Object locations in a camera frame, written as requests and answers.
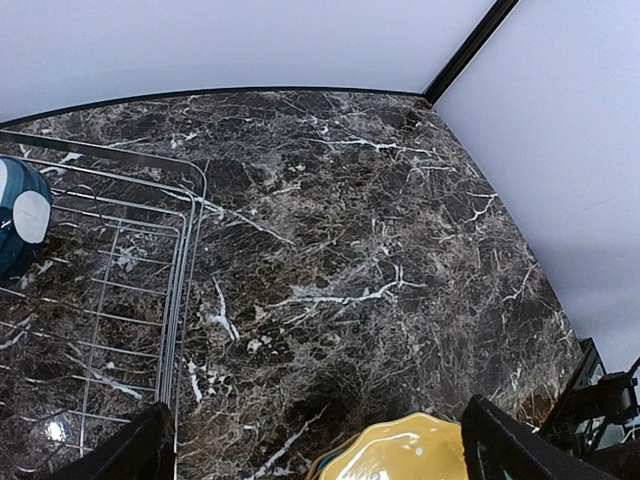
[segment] black object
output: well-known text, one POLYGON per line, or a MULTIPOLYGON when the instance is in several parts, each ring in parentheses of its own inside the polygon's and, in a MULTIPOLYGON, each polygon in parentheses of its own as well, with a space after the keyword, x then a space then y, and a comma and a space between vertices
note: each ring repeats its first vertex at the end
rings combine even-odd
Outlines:
POLYGON ((431 82, 424 96, 431 106, 440 99, 456 78, 462 73, 465 67, 473 60, 473 57, 480 51, 482 46, 493 35, 493 32, 507 18, 511 10, 517 5, 519 0, 497 0, 487 12, 478 26, 467 37, 458 51, 451 57, 451 60, 438 73, 438 76, 431 82))
POLYGON ((173 480, 172 431, 169 408, 156 403, 46 480, 173 480))
POLYGON ((582 460, 620 480, 636 480, 640 478, 640 440, 597 450, 582 460))
POLYGON ((639 413, 633 378, 638 362, 629 372, 607 374, 593 341, 584 340, 581 346, 582 361, 539 432, 578 458, 600 447, 610 425, 624 425, 639 413))
POLYGON ((481 396, 462 415, 462 442, 469 480, 615 478, 549 444, 481 396))

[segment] white polka dot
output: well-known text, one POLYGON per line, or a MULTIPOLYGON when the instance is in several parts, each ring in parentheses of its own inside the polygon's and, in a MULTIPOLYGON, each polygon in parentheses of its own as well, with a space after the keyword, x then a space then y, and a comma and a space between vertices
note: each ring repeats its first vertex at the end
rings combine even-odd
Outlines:
POLYGON ((33 190, 22 192, 13 204, 13 224, 27 243, 37 244, 44 240, 50 218, 51 205, 33 190))
POLYGON ((0 159, 0 200, 2 200, 4 191, 7 188, 8 176, 9 176, 9 172, 7 171, 7 164, 4 163, 2 159, 0 159))

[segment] metal wire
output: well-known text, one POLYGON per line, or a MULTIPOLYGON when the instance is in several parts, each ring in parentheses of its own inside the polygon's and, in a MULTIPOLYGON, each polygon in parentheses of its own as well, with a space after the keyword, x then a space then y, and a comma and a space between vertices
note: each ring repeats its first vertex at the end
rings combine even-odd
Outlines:
POLYGON ((45 249, 19 285, 0 289, 9 311, 0 316, 0 478, 13 478, 82 456, 152 402, 177 414, 177 343, 207 187, 189 162, 1 130, 0 141, 109 159, 60 166, 50 237, 66 257, 45 249), (166 182, 138 165, 164 170, 166 182), (197 191, 171 172, 190 173, 197 191), (49 279, 55 272, 63 280, 49 279))

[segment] wire dish rack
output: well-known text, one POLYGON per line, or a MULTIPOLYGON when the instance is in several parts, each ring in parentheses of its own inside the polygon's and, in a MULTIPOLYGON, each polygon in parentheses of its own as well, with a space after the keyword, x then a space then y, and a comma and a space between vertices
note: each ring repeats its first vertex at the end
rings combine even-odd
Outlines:
POLYGON ((207 186, 185 161, 8 131, 0 141, 28 146, 54 194, 36 263, 0 289, 0 479, 33 478, 149 404, 177 415, 207 186))

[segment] marble countertop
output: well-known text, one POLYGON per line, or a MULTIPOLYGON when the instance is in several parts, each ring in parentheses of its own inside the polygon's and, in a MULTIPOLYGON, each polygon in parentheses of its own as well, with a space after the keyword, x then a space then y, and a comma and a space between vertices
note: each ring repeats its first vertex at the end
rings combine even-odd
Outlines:
POLYGON ((206 167, 181 478, 301 478, 372 423, 456 420, 473 394, 536 423, 578 358, 500 198, 419 99, 191 96, 21 128, 206 167))

